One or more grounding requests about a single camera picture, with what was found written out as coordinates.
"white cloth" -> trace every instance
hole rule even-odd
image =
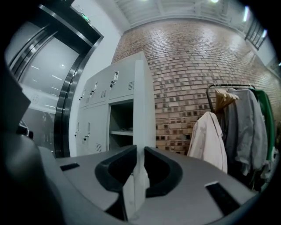
[[[227,173],[223,133],[216,115],[206,112],[194,125],[187,156],[202,159]]]

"white ceiling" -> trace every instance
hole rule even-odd
[[[114,23],[126,31],[165,18],[201,18],[243,32],[245,8],[236,0],[97,0]]]

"locker shelf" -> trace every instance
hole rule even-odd
[[[132,136],[132,131],[110,131],[110,134],[116,134],[116,135],[125,135],[125,136]]]

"open locker compartment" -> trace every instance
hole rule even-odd
[[[111,105],[109,150],[133,144],[133,100]]]

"white wall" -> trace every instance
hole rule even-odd
[[[265,66],[267,66],[270,61],[276,56],[275,49],[268,36],[260,46],[257,55]]]
[[[74,94],[69,121],[69,148],[71,157],[77,156],[74,133],[76,131],[76,120],[80,103],[79,97],[86,81],[111,64],[122,35],[122,30],[116,27],[110,17],[97,3],[97,0],[75,0],[72,6],[77,8],[77,5],[83,9],[83,13],[91,20],[91,24],[104,38],[87,62]]]

